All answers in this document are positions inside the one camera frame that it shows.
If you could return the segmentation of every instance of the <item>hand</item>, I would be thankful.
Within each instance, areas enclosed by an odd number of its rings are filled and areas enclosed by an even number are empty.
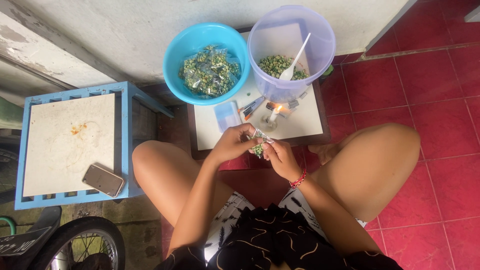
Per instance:
[[[216,143],[212,152],[208,155],[208,158],[211,158],[217,163],[217,165],[220,165],[222,162],[239,157],[248,149],[263,142],[262,138],[255,138],[242,142],[242,136],[253,136],[254,132],[255,128],[250,123],[229,127]]]
[[[278,175],[290,182],[298,180],[302,176],[303,171],[293,156],[290,144],[278,140],[274,141],[274,144],[262,144],[265,151],[264,155],[267,154],[267,159],[270,159],[273,169]]]

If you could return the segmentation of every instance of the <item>white patterned shorts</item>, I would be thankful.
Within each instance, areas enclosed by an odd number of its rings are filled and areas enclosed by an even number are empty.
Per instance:
[[[237,223],[237,220],[245,207],[248,207],[250,210],[255,209],[255,207],[244,196],[235,191],[223,208],[215,215],[215,218],[210,224],[208,240],[205,244],[206,261],[209,261],[210,258],[213,257],[218,251],[220,244],[222,244],[230,235],[232,228]],[[288,208],[294,213],[302,213],[310,227],[328,241],[322,228],[320,228],[312,209],[299,189],[289,189],[287,194],[278,204],[278,207]],[[364,221],[356,220],[363,228],[367,225]]]

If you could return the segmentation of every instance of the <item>clear plastic container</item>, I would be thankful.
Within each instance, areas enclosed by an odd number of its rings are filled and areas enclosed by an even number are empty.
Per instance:
[[[283,55],[295,58],[308,33],[311,36],[297,63],[310,77],[298,81],[274,78],[258,67],[261,58]],[[335,55],[335,35],[320,14],[299,6],[282,6],[265,14],[253,26],[247,50],[253,75],[260,94],[276,103],[297,99],[332,63]]]

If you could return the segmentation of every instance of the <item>red string bracelet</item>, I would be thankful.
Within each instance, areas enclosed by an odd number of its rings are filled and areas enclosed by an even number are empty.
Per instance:
[[[290,186],[292,187],[292,189],[297,188],[297,186],[299,186],[303,182],[303,180],[305,180],[306,176],[307,176],[307,170],[303,169],[303,174],[300,176],[300,178],[295,182],[290,183]]]

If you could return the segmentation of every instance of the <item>person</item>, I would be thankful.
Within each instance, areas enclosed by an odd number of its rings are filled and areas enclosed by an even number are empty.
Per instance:
[[[364,226],[413,171],[420,150],[414,129],[388,123],[338,144],[309,146],[322,164],[312,173],[298,166],[288,143],[263,143],[275,172],[295,183],[268,209],[255,209],[216,178],[222,162],[262,143],[244,139],[254,130],[249,123],[228,128],[201,166],[168,143],[147,141],[134,150],[139,185],[174,227],[156,270],[401,269]]]

